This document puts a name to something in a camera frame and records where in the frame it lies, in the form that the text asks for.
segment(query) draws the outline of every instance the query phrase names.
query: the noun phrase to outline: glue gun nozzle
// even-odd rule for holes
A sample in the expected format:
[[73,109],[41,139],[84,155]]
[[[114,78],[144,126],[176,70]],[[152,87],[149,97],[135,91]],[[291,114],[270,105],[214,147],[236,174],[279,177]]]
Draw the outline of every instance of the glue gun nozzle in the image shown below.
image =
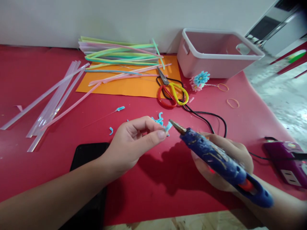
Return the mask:
[[169,120],[169,122],[174,126],[174,128],[181,134],[184,135],[186,132],[186,129],[183,128],[181,125],[178,123],[174,122],[173,120]]

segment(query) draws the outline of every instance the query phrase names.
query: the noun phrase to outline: red scissors handle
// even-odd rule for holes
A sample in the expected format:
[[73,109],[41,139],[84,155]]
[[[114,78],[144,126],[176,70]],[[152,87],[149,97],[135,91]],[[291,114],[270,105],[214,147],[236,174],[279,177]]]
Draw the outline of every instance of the red scissors handle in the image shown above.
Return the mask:
[[[166,104],[164,101],[162,101],[161,99],[161,90],[164,89],[165,92],[172,98],[172,102],[173,104],[169,105],[169,104]],[[176,99],[174,98],[174,96],[168,91],[168,89],[166,88],[165,85],[161,85],[159,90],[158,90],[158,99],[159,101],[161,102],[162,105],[164,105],[165,107],[168,107],[168,108],[175,108],[177,106],[177,101]]]

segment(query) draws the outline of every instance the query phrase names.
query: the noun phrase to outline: yellow scissors handle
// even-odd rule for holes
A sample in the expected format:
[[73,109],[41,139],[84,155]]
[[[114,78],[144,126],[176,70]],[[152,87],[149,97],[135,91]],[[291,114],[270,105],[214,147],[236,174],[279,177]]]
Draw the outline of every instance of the yellow scissors handle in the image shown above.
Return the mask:
[[[178,104],[178,105],[185,105],[185,104],[188,103],[188,101],[189,101],[189,95],[188,95],[188,92],[187,92],[184,88],[182,88],[180,85],[177,85],[176,83],[173,83],[173,82],[171,82],[171,83],[169,84],[169,86],[170,86],[171,89],[172,89],[173,96],[174,96],[175,100],[177,101],[177,104]],[[175,91],[175,87],[174,87],[174,86],[176,86],[177,88],[179,88],[180,90],[182,90],[182,92],[183,92],[184,95],[185,95],[185,102],[180,102],[180,101],[178,100],[178,97],[177,97],[177,94],[176,94],[176,91]]]

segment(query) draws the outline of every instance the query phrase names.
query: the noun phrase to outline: basket handle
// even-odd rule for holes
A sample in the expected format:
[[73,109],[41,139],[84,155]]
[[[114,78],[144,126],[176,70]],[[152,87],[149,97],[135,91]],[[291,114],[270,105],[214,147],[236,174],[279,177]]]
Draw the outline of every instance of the basket handle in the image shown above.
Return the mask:
[[236,50],[242,55],[248,55],[250,53],[250,48],[248,48],[244,43],[238,44]]
[[185,39],[183,40],[182,48],[185,51],[185,54],[189,54],[190,53],[189,45],[185,42]]

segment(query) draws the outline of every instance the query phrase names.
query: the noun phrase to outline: hand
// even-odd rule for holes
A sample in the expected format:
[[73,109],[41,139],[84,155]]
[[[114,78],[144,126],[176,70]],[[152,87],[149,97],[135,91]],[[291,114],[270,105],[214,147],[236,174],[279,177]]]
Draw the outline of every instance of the hand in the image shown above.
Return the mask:
[[[216,144],[218,147],[223,149],[227,155],[231,158],[236,159],[237,162],[242,164],[244,169],[252,174],[254,170],[253,159],[248,153],[246,147],[241,143],[233,142],[232,140],[223,138],[216,134],[209,133],[201,133],[205,137],[208,137],[211,142]],[[227,181],[225,181],[220,175],[217,173],[212,173],[210,171],[209,166],[201,160],[193,151],[191,151],[192,158],[195,162],[196,168],[198,171],[206,178],[209,183],[215,188],[226,191],[226,192],[235,192],[236,189],[230,185]]]
[[165,129],[149,116],[123,123],[106,152],[100,157],[101,162],[120,177],[131,169],[138,159],[148,150],[164,141]]

